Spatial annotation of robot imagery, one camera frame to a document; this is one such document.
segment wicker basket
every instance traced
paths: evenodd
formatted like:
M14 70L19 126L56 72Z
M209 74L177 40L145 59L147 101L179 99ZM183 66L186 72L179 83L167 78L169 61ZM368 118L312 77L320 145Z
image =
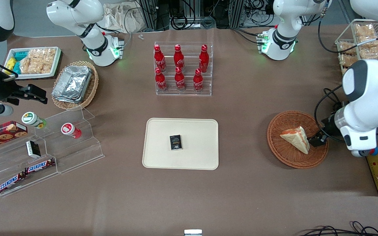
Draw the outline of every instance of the wicker basket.
M299 126L304 128L307 137L315 135L319 130L314 118L309 114L290 110L276 115L269 123L266 133L269 147L280 161L291 167L298 169L315 167L326 157L328 142L319 147L310 145L309 154L304 154L279 136L282 131Z
M69 66L87 66L93 72L90 78L90 82L87 87L87 91L84 95L84 99L81 103L61 102L61 101L56 100L54 97L52 97L52 100L54 101L57 107L62 108L62 109L71 109L77 106L82 106L83 108L85 108L86 106L90 104L90 102L93 100L94 96L96 95L97 86L99 85L99 75L97 74L96 68L94 68L94 66L87 61L73 62L69 64ZM58 74L53 88L55 88L56 84L59 81L60 75L63 73L65 68L62 69L62 71Z

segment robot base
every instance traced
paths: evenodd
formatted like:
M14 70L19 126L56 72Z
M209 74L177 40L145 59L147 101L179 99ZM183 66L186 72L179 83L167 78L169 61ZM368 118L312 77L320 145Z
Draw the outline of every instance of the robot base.
M288 58L288 55L294 50L294 45L287 44L286 49L281 49L279 45L277 45L273 39L273 33L276 29L272 28L268 31L264 31L263 34L267 36L267 40L262 40L264 42L264 45L259 45L258 48L260 48L260 52L267 55L270 59L273 60L284 60L285 58Z
M90 59L93 60L98 66L109 66L115 60L120 59L123 52L121 49L119 49L120 45L117 37L112 37L108 34L105 35L105 37L108 40L108 46L100 56L91 55L87 50Z

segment aluminum foil container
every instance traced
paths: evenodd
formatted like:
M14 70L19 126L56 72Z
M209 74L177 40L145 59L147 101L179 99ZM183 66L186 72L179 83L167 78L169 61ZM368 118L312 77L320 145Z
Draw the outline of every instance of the aluminum foil container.
M52 96L62 102L82 102L90 82L91 73L91 69L87 66L66 67L52 91Z

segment red cookie box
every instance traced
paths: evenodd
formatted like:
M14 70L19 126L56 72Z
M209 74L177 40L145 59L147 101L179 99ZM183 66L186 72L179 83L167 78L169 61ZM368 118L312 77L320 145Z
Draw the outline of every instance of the red cookie box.
M0 144L27 135L27 127L15 121L0 125Z

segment coca-cola bottle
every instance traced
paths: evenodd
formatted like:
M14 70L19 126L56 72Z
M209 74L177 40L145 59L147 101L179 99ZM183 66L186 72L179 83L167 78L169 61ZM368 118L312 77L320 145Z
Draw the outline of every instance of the coca-cola bottle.
M199 69L202 73L207 72L210 56L208 55L208 47L206 44L201 46L201 54L199 54Z
M156 84L160 92L167 91L167 83L165 82L164 75L159 67L156 68Z
M195 89L195 93L201 93L204 89L204 78L201 75L201 70L195 70L195 76L193 77L193 88Z
M186 90L185 76L182 73L181 67L176 67L176 74L174 75L174 80L176 81L177 91L183 92Z
M180 45L178 44L174 46L174 65L181 67L182 70L185 68L185 59L183 53L180 51Z
M154 45L154 60L156 60L156 65L161 69L162 72L165 71L165 58L164 54L160 50L159 45Z

